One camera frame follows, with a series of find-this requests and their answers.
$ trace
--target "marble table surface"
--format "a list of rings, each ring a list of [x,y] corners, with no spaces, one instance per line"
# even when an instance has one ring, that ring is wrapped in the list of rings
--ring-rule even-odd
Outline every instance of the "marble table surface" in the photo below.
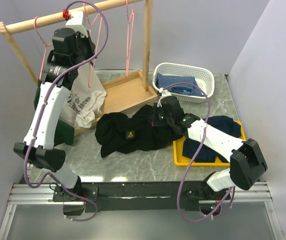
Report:
[[[98,72],[101,82],[115,79],[124,75],[123,72]],[[214,74],[214,94],[210,98],[211,116],[224,115],[238,120],[237,111],[231,92],[223,74]],[[186,113],[192,113],[205,118],[207,103],[180,102]],[[71,170],[81,177],[82,182],[152,182],[152,181],[180,181],[185,167],[174,164],[173,145],[154,151],[135,151],[130,154],[114,152],[106,158],[101,158],[101,145],[95,138],[95,129],[89,130],[74,139],[73,146],[61,144],[56,148],[65,150],[66,162]],[[186,180],[203,180],[214,171],[221,171],[225,167],[191,167]],[[33,168],[30,174],[32,182],[38,182],[43,171]],[[45,183],[53,182],[47,178]]]

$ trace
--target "blue towel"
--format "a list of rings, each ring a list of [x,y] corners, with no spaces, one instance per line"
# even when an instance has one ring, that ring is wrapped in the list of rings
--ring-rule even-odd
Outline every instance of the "blue towel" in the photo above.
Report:
[[[195,77],[193,76],[170,76],[170,75],[163,76],[160,73],[158,73],[156,76],[155,85],[159,89],[166,88],[167,86],[170,86],[176,83],[190,83],[190,84],[195,84],[198,86],[197,82],[195,81]],[[170,87],[167,90],[172,93],[184,94],[188,96],[197,96],[197,97],[204,96],[200,90],[188,84],[179,84],[179,85]]]

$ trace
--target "wooden post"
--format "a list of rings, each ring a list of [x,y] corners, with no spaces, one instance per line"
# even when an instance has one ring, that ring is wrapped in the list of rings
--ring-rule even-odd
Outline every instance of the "wooden post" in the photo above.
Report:
[[[143,55],[142,85],[145,91],[147,91],[149,87],[152,12],[153,12],[153,0],[144,0],[144,41],[143,41],[144,55]]]
[[[38,78],[32,70],[31,65],[28,62],[28,59],[25,57],[23,51],[21,50],[20,46],[18,45],[17,41],[15,41],[14,37],[8,33],[7,27],[4,22],[0,21],[0,32],[2,33],[3,37],[7,41],[7,43],[11,46],[13,52],[17,55],[23,66],[26,68],[28,73],[31,75],[33,81],[38,84]]]

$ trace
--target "plastic basket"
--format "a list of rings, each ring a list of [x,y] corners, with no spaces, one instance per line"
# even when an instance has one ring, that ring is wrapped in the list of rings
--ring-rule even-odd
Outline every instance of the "plastic basket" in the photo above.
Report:
[[[201,67],[187,66],[182,64],[175,64],[164,62],[159,64],[153,74],[153,87],[158,91],[156,86],[156,80],[158,73],[162,75],[171,76],[182,76],[182,77],[195,77],[197,85],[206,93],[207,97],[210,98],[214,92],[214,76],[213,74]],[[176,96],[179,101],[189,103],[203,103],[206,98],[204,96],[188,96],[184,94],[178,94],[171,92],[173,96]]]

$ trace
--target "black metal bracket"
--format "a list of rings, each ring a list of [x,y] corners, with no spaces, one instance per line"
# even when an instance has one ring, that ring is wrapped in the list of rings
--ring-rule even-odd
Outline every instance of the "black metal bracket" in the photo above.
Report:
[[[100,211],[122,210],[165,210],[177,208],[179,181],[161,182],[94,182],[82,183],[86,197],[96,202]],[[54,202],[73,202],[79,199],[71,198],[55,188]],[[180,206],[186,211],[199,211],[199,201],[217,200],[226,194],[226,189],[214,192],[203,181],[185,181]],[[83,205],[65,206],[64,214],[79,215]],[[85,212],[93,213],[95,208],[91,203],[85,203]]]

